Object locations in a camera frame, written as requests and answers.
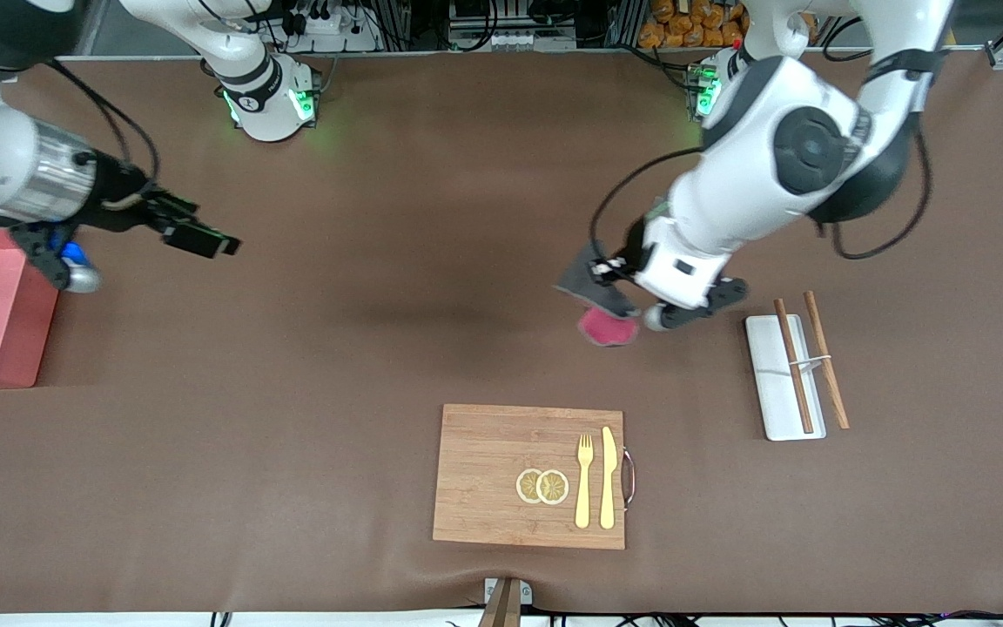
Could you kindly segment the yellow knife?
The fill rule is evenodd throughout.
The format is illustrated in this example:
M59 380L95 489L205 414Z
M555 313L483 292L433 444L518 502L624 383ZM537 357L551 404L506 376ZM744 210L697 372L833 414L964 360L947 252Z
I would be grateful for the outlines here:
M602 426L602 494L598 523L604 530L616 526L616 498L614 497L614 473L618 469L618 448L616 437L609 426Z

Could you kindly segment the white rectangular tray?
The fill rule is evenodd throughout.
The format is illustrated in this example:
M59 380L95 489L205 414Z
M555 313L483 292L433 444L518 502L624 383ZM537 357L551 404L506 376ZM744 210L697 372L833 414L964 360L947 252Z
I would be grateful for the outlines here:
M813 360L811 353L808 352L800 316L788 314L787 320L793 341L793 353L799 361L805 405L811 417L811 431L804 431L803 414L800 413L795 384L791 377L791 360L785 350L779 318L775 314L770 314L770 316L751 316L744 321L750 361L755 374L757 404L763 416L764 435L772 442L825 438L824 412L813 374L818 361Z

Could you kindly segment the wooden cutting board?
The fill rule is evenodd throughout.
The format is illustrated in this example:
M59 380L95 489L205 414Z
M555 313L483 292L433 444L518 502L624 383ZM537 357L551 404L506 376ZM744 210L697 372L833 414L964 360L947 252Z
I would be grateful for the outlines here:
M516 545L552 549L624 550L623 487L626 451L621 410L518 408L447 404L441 412L441 448L435 480L434 540L443 543ZM614 473L616 526L600 527L602 426L612 428L618 448ZM575 525L580 436L592 436L589 469L590 525ZM541 472L562 471L569 495L549 507L537 499Z

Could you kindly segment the yellow fork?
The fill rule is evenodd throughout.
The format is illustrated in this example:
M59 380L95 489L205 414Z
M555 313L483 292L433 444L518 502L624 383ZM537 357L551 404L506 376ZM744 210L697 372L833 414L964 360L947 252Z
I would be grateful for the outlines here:
M580 479L575 502L575 525L578 529L585 530L590 525L589 469L594 460L593 440L588 433L582 434L578 440L576 459L580 465Z

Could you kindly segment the grey and pink cloth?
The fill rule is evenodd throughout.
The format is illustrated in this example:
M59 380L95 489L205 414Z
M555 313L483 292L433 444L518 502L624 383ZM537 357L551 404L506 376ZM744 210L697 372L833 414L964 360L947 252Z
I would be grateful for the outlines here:
M613 285L597 285L588 274L588 262L600 258L586 243L555 282L561 293L580 301L584 313L577 322L580 333L598 347L629 345L638 333L640 310Z

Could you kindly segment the orange snack bags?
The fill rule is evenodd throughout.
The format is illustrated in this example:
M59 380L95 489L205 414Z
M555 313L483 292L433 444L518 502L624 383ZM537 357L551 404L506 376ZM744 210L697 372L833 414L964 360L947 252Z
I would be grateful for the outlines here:
M649 0L637 46L656 48L731 47L750 25L740 0Z

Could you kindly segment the white power strip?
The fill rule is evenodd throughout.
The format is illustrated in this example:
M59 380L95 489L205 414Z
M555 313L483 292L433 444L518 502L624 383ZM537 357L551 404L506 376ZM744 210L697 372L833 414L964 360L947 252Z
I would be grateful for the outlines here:
M362 53L385 51L374 12L358 0L281 0L275 24L283 51Z

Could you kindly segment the brown table cover mat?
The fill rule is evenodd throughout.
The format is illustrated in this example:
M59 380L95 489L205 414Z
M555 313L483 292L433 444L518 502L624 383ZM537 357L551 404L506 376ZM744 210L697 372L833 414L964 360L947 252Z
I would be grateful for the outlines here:
M276 145L195 61L71 70L243 246L81 231L103 288L60 299L39 385L0 392L0 611L414 610L510 574L557 611L1003 612L1003 71L982 52L927 100L911 237L853 262L801 219L730 262L739 308L617 349L554 282L618 179L696 142L640 60L348 58ZM764 435L744 321L776 299L825 438ZM436 543L446 402L622 410L626 549Z

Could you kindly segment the lemon slice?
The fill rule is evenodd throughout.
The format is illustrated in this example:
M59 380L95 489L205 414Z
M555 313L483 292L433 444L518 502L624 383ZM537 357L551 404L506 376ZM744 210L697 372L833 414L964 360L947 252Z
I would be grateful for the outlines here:
M568 499L569 479L562 471L546 469L537 477L535 492L542 504L554 507Z

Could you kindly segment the metal table edge bracket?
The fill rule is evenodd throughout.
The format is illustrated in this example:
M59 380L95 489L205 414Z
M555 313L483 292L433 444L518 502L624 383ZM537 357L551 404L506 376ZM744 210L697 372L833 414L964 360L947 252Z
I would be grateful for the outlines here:
M521 627L522 607L532 603L532 587L517 578L487 580L486 607L478 627Z

